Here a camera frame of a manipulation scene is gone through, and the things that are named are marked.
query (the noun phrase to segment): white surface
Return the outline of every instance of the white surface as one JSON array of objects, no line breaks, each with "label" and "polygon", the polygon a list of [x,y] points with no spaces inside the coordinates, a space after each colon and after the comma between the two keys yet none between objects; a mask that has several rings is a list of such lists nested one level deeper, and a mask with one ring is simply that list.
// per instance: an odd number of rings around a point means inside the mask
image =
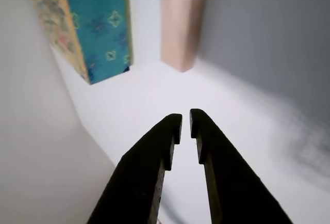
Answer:
[{"label": "white surface", "polygon": [[[200,108],[233,142],[294,223],[329,223],[329,192],[287,173],[287,165],[281,168],[275,156],[282,121],[295,108],[221,70],[197,65],[182,74],[162,64],[160,0],[131,0],[131,5],[135,65],[130,72],[89,86],[55,52],[84,127],[112,161],[118,163],[164,116],[183,114],[181,144],[175,147],[163,192],[184,223],[210,223],[204,168],[197,162],[189,133],[189,110]],[[159,218],[171,223],[162,207]]]},{"label": "white surface", "polygon": [[30,0],[0,9],[0,223],[86,223],[114,165],[82,127]]}]

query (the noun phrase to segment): blue patterned box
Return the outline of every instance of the blue patterned box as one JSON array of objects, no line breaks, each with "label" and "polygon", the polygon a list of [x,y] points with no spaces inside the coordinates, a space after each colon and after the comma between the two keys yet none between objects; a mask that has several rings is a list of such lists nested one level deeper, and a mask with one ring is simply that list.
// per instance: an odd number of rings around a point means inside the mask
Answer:
[{"label": "blue patterned box", "polygon": [[51,44],[89,83],[129,70],[128,0],[32,0]]}]

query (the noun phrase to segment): gray surface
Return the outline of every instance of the gray surface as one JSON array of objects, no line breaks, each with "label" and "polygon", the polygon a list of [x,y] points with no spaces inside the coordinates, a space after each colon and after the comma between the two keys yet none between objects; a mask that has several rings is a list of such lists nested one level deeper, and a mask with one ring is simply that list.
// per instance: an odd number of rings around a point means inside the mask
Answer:
[{"label": "gray surface", "polygon": [[208,0],[201,41],[202,61],[297,108],[277,142],[328,188],[330,0]]}]

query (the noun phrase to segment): beige block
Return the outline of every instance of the beige block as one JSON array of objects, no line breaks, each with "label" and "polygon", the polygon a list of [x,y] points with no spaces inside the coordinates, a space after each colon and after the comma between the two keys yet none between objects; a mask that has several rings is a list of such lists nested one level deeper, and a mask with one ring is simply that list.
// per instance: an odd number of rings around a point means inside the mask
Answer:
[{"label": "beige block", "polygon": [[162,0],[161,60],[184,72],[197,56],[205,0]]}]

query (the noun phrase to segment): teal box with floral pattern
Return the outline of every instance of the teal box with floral pattern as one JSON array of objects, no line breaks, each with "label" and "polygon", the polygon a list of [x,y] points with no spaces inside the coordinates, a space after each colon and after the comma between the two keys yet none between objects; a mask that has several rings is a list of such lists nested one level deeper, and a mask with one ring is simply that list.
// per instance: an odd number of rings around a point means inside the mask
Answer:
[{"label": "teal box with floral pattern", "polygon": [[91,84],[129,70],[128,0],[67,0]]}]

